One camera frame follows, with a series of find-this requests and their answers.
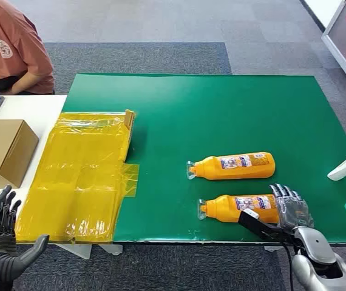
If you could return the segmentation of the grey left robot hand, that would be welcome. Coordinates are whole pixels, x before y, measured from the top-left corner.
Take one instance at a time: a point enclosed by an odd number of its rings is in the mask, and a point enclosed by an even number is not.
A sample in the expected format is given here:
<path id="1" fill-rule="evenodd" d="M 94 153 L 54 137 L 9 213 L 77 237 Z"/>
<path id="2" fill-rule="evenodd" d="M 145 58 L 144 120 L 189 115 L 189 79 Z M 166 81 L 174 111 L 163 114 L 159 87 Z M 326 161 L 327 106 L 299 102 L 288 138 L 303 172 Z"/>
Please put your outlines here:
<path id="1" fill-rule="evenodd" d="M 0 282 L 13 281 L 42 255 L 49 243 L 49 235 L 41 235 L 27 251 L 18 255 L 15 226 L 21 201 L 12 203 L 16 193 L 7 185 L 0 191 Z"/>

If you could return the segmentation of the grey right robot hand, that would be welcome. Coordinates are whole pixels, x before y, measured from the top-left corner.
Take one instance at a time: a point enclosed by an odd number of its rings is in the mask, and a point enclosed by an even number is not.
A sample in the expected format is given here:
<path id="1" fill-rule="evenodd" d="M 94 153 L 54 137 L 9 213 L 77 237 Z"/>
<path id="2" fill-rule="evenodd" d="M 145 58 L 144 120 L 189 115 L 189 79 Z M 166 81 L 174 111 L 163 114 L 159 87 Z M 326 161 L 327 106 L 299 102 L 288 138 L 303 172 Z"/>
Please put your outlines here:
<path id="1" fill-rule="evenodd" d="M 305 200 L 296 191 L 281 184 L 271 184 L 278 212 L 278 226 L 288 232 L 296 227 L 314 228 L 314 222 Z"/>

